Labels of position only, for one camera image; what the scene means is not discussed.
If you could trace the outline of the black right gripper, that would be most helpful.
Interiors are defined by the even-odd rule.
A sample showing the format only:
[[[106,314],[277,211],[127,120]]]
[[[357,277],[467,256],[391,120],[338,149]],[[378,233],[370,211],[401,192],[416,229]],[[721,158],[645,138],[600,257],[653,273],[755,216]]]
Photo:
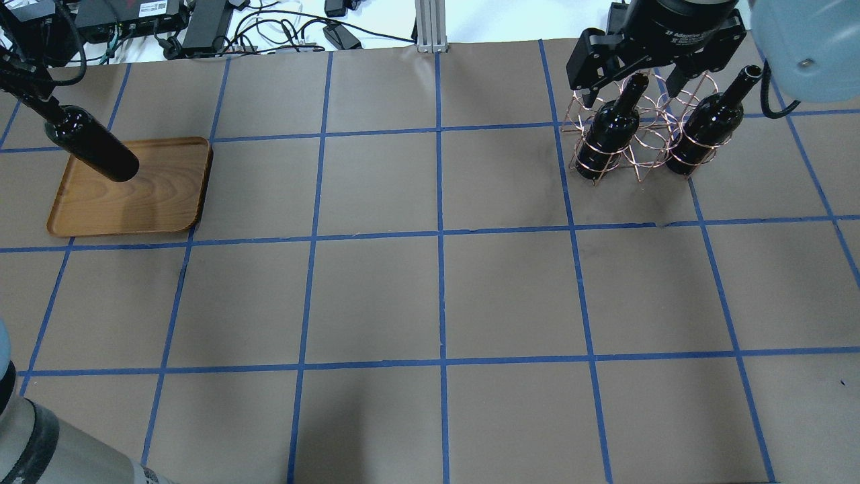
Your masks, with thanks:
[[[569,87],[592,108],[608,83],[629,76],[626,65],[673,69],[664,80],[669,100],[692,79],[724,68],[746,36],[736,1],[633,1],[621,32],[586,28],[566,70]]]

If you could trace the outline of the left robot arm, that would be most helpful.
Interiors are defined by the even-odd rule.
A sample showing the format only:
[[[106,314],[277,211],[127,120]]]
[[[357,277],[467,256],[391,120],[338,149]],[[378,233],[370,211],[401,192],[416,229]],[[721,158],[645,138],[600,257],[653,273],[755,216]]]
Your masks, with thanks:
[[[12,10],[2,7],[2,28],[15,49],[2,49],[2,90],[39,114],[51,141],[104,177],[124,183],[137,175],[132,151],[83,108],[62,105],[55,87],[84,78],[81,61],[71,79],[53,79],[42,57],[46,44]],[[11,338],[2,328],[3,483],[167,483],[169,479],[116,448],[59,419],[19,394]]]

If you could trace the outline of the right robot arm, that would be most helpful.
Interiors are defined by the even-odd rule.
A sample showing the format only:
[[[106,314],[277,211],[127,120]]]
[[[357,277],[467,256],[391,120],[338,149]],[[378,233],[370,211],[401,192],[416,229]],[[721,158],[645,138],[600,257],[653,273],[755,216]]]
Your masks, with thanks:
[[[762,67],[739,74],[723,94],[738,105],[757,83],[776,79],[793,96],[789,107],[765,116],[787,116],[802,102],[842,102],[858,96],[857,1],[753,1],[744,25],[734,1],[632,1],[614,3],[607,30],[587,28],[566,65],[569,87],[584,91],[591,107],[606,86],[634,73],[673,66],[669,96],[704,73],[722,70],[747,32],[765,56]]]

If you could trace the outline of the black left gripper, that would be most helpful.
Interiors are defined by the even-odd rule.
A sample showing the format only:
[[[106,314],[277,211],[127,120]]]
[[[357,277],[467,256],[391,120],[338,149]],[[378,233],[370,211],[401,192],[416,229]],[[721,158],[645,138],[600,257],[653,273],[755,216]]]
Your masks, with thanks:
[[[53,86],[34,76],[33,46],[28,29],[1,1],[1,26],[10,47],[2,47],[1,89],[30,107],[46,122],[61,121],[61,106]]]

